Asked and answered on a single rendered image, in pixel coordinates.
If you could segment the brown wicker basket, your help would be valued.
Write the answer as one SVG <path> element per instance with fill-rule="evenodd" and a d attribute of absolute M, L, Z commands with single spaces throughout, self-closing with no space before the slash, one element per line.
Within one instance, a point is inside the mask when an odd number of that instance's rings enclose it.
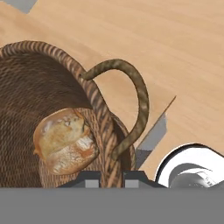
<path fill-rule="evenodd" d="M 138 113 L 127 129 L 110 111 L 95 77 L 109 70 L 125 73 L 136 88 Z M 136 167 L 134 143 L 149 117 L 149 96 L 143 77 L 123 59 L 108 59 L 85 70 L 56 46 L 24 40 L 0 48 L 0 189 L 56 188 L 82 171 L 99 171 L 101 187 L 123 187 L 123 172 Z M 86 168 L 68 175 L 51 174 L 34 154 L 33 134 L 50 114 L 77 109 L 99 148 Z"/>

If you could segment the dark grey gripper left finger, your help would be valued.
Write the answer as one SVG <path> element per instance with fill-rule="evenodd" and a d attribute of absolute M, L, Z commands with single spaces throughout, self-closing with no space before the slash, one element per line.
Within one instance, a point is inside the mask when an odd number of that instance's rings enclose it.
<path fill-rule="evenodd" d="M 99 171 L 81 171 L 77 178 L 60 186 L 60 188 L 100 188 L 101 173 Z"/>

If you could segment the white round plate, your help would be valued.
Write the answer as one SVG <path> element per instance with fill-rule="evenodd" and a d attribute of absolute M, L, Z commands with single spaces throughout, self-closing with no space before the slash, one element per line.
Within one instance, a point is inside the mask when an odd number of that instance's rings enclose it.
<path fill-rule="evenodd" d="M 202 143 L 186 143 L 166 154 L 157 167 L 154 180 L 167 188 L 181 173 L 214 172 L 224 177 L 224 156 Z M 210 188 L 224 188 L 219 185 Z"/>

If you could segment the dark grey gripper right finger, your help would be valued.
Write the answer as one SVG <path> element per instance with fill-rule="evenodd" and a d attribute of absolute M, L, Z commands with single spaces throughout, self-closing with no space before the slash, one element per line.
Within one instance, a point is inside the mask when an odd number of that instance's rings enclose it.
<path fill-rule="evenodd" d="M 148 179 L 144 171 L 125 171 L 123 185 L 125 188 L 165 188 L 164 185 Z"/>

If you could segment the silver metal object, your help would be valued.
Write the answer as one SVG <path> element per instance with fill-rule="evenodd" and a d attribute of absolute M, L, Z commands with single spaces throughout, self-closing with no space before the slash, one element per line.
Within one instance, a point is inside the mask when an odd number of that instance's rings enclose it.
<path fill-rule="evenodd" d="M 224 177 L 212 171 L 185 172 L 170 183 L 170 188 L 210 188 L 224 185 Z"/>

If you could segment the crusty bread loaf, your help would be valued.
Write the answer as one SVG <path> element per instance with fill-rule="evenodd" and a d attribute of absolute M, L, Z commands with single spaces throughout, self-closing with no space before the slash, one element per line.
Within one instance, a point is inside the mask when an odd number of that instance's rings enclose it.
<path fill-rule="evenodd" d="M 74 108 L 63 108 L 45 117 L 34 131 L 33 143 L 33 153 L 54 175 L 79 172 L 99 155 L 92 130 Z"/>

